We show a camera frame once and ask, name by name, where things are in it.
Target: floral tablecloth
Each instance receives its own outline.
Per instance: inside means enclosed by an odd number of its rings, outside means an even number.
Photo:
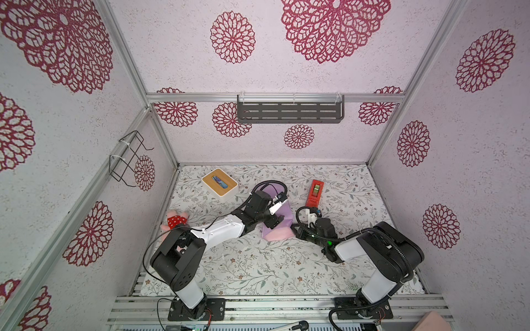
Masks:
[[[279,180],[288,189],[291,209],[303,206],[313,179],[324,182],[320,209],[335,225],[339,237],[380,221],[392,224],[366,166],[359,165],[237,165],[220,166],[239,183],[239,193],[220,203],[201,178],[216,166],[183,167],[171,209],[190,214],[190,225],[204,225],[242,203],[259,182]],[[296,238],[267,242],[262,225],[237,239],[205,252],[196,281],[209,295],[355,294],[375,270],[365,257],[336,264],[317,245]],[[399,293],[424,293],[417,275]],[[147,275],[142,296],[170,296],[165,284]]]

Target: pink plush toy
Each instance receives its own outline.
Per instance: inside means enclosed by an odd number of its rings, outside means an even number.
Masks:
[[[172,210],[172,209],[167,211],[166,216],[167,216],[167,225],[164,225],[164,224],[160,225],[162,232],[166,232],[168,230],[174,229],[179,224],[186,224],[186,222],[188,221],[188,217],[190,217],[190,215],[187,212],[183,212],[179,215],[177,214],[176,210]],[[164,241],[164,239],[167,237],[168,234],[169,232],[161,237],[162,241]]]

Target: wallpaper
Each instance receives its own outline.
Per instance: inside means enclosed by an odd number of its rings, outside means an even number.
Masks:
[[[138,157],[125,154],[132,158],[125,181],[110,179],[20,322],[21,330],[75,325],[99,331],[116,296],[129,293],[173,173],[153,128],[148,120],[139,129],[150,150],[140,147]],[[145,160],[150,161],[147,167]],[[17,282],[0,285],[0,296],[9,297]]]
[[[241,124],[235,103],[155,104],[178,160],[188,164],[365,162],[395,104],[345,107],[339,124]]]
[[[461,330],[530,323],[529,14],[471,1],[372,169]]]
[[[235,198],[225,203],[216,200],[201,182],[205,174],[216,168],[182,168],[170,208],[187,212],[191,225],[208,224],[234,210],[256,184],[265,180],[279,180],[287,185],[294,213],[305,205],[313,179],[324,182],[319,207],[323,216],[331,219],[339,237],[382,221],[391,223],[366,166],[223,166],[239,183]],[[355,294],[375,271],[367,256],[337,264],[330,262],[321,250],[316,244],[296,238],[266,241],[262,239],[260,224],[247,235],[227,240],[205,252],[195,279],[209,295]],[[407,282],[398,293],[423,293],[418,277]],[[140,294],[171,296],[173,292],[166,284],[146,275]]]
[[[407,85],[449,0],[110,3],[150,92],[372,93]]]
[[[110,1],[147,90],[402,93],[449,0]],[[340,124],[241,124],[234,103],[156,103],[179,161],[362,163],[393,103]]]
[[[92,2],[0,0],[0,25],[1,306],[142,106]]]

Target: metal rail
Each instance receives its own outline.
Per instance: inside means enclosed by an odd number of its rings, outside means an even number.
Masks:
[[[261,324],[293,323],[307,320],[309,323],[327,323],[328,313],[334,308],[333,299],[338,296],[210,296],[225,298],[225,319],[216,324]],[[156,304],[158,299],[173,297],[117,297],[107,320],[107,325],[157,325]],[[438,312],[447,322],[453,322],[453,316],[441,294],[405,294],[395,295],[389,301],[394,314],[389,322],[418,322],[429,311]],[[170,303],[162,300],[158,312],[164,325],[180,324],[167,320]],[[377,319],[364,319],[363,323]],[[359,320],[341,320],[340,322],[358,323]],[[189,321],[183,324],[202,324]]]
[[[337,93],[147,93],[149,102],[329,102],[340,100]],[[344,102],[400,103],[404,94],[346,93]]]

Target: black cable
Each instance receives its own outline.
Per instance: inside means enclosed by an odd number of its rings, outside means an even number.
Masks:
[[[176,297],[174,297],[173,300],[168,299],[168,298],[160,298],[156,302],[156,316],[158,317],[158,322],[160,323],[160,327],[162,327],[162,330],[164,330],[164,331],[165,331],[164,326],[162,325],[162,321],[160,321],[160,315],[158,314],[158,303],[160,302],[160,300],[167,300],[167,301],[170,301],[171,303],[173,303],[175,301],[175,299],[176,299]]]
[[[374,303],[371,303],[369,305],[366,305],[366,306],[333,308],[333,309],[330,310],[330,312],[328,314],[328,318],[330,320],[331,325],[333,325],[333,327],[335,328],[335,330],[342,331],[342,329],[337,324],[335,324],[335,322],[333,321],[333,316],[332,316],[333,314],[335,314],[336,312],[339,312],[339,311],[362,310],[362,309],[368,309],[368,308],[376,307],[376,306],[379,306],[381,303],[384,303],[389,298],[390,297],[387,294],[382,299],[380,299],[380,300],[378,300],[378,301],[376,301]]]
[[[298,210],[295,212],[295,217],[296,217],[296,221],[298,222],[298,224],[300,225],[300,227],[302,228],[302,230],[308,232],[310,235],[312,235],[313,237],[316,237],[316,238],[320,238],[320,239],[324,239],[324,240],[329,240],[329,241],[336,241],[336,242],[342,242],[344,241],[345,239],[344,238],[330,238],[330,237],[323,237],[323,236],[320,236],[318,235],[316,232],[314,232],[308,225],[302,223],[300,221],[300,217],[298,217],[298,214],[304,210],[304,209],[309,209],[311,211],[315,211],[316,208],[313,208],[313,207],[307,207],[307,206],[303,206],[303,207],[300,207],[298,208]]]
[[[252,189],[251,193],[254,193],[255,191],[258,190],[258,188],[260,188],[260,186],[265,185],[265,184],[278,184],[278,185],[281,185],[284,188],[284,193],[287,194],[287,185],[285,185],[281,181],[273,181],[273,180],[263,181],[261,183],[258,183],[256,186],[254,186],[254,188]]]
[[[208,325],[206,326],[206,328],[204,329],[204,331],[208,331],[208,330],[210,329],[211,318],[213,317],[213,312],[211,311],[210,308],[206,308],[206,311],[210,314],[210,318],[208,318]]]
[[[356,236],[358,236],[360,234],[361,234],[361,231],[355,231],[354,233],[347,235],[344,239],[348,240],[348,239],[356,237]]]

